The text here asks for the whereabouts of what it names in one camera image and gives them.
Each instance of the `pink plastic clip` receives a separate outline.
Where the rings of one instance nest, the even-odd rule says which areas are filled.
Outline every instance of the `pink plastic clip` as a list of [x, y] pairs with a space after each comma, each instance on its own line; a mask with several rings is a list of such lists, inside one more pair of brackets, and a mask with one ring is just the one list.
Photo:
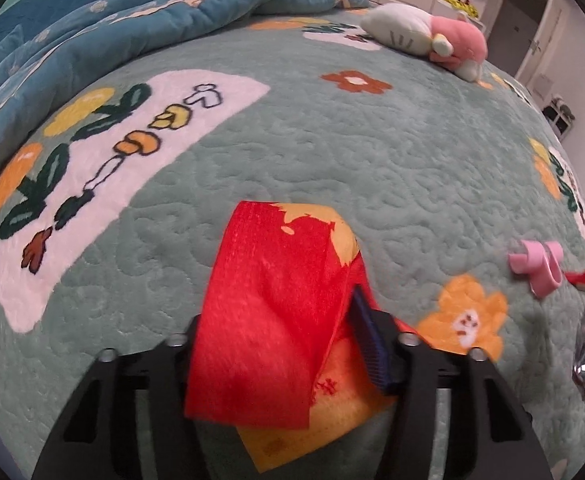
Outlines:
[[526, 254], [508, 254], [508, 262], [515, 274], [527, 274], [530, 277], [530, 290], [539, 299], [557, 290], [563, 281], [563, 272], [559, 265], [563, 261], [563, 248], [559, 242], [541, 242], [522, 240]]

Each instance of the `screw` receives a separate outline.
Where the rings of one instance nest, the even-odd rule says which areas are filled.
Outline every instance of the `screw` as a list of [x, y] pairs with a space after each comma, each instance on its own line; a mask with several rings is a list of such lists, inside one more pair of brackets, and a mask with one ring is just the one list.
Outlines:
[[486, 359], [488, 359], [487, 355], [485, 354], [485, 352], [478, 348], [475, 347], [472, 350], [470, 350], [470, 352], [468, 352], [468, 355], [474, 359], [475, 361], [485, 361]]
[[99, 361], [102, 363], [110, 363], [117, 359], [119, 352], [117, 352], [114, 348], [105, 348], [99, 352]]
[[166, 338], [166, 345], [168, 346], [183, 346], [188, 341], [186, 334], [171, 334]]
[[421, 339], [412, 332], [402, 332], [399, 334], [399, 342], [405, 346], [419, 346]]

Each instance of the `pink plush toy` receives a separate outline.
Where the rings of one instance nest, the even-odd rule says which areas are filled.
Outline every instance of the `pink plush toy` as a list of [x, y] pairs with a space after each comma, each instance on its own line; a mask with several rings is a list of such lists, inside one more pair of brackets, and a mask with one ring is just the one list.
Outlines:
[[469, 82], [481, 77], [488, 54], [485, 37], [464, 12], [452, 20], [406, 4], [385, 4], [368, 12], [361, 28], [386, 46], [428, 56]]

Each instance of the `bed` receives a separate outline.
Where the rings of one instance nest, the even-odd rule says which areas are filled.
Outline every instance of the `bed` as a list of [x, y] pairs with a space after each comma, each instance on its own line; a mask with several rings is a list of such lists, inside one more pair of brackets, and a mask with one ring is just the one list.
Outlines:
[[[585, 298], [564, 284], [539, 301], [507, 261], [555, 240], [565, 269], [585, 268], [567, 156], [516, 81], [382, 47], [357, 25], [367, 6], [97, 0], [0, 44], [0, 437], [24, 475], [100, 349], [151, 348], [199, 312], [241, 200], [332, 206], [380, 307], [439, 348], [485, 348], [557, 478], [581, 467]], [[443, 397], [441, 412], [443, 432]], [[234, 428], [199, 430], [215, 479], [354, 480], [388, 424], [261, 476]], [[433, 478], [443, 460], [440, 445]]]

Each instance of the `doorway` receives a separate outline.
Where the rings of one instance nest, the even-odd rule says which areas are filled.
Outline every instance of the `doorway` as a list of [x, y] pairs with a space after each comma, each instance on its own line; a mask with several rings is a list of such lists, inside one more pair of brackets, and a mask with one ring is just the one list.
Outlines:
[[548, 0], [503, 0], [488, 38], [488, 61], [515, 77], [528, 52], [536, 50], [535, 37]]

